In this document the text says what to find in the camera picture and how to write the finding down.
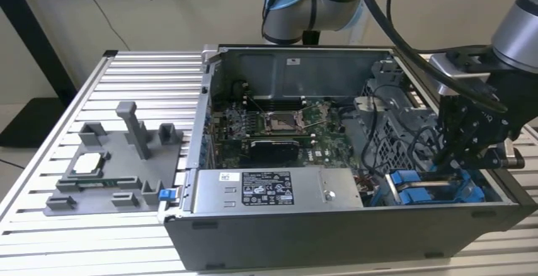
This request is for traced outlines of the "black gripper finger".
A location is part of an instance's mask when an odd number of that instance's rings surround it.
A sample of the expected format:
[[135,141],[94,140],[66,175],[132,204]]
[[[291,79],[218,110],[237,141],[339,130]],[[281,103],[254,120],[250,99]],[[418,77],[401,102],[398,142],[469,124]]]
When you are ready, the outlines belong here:
[[462,118],[461,96],[442,96],[439,102],[438,129],[442,134],[442,149],[435,155],[437,171],[443,171],[453,161],[458,127]]
[[458,121],[453,158],[463,169],[486,169],[488,162],[484,156],[489,144],[485,134],[488,133],[488,125],[493,121],[493,114],[470,102],[458,102],[455,112]]

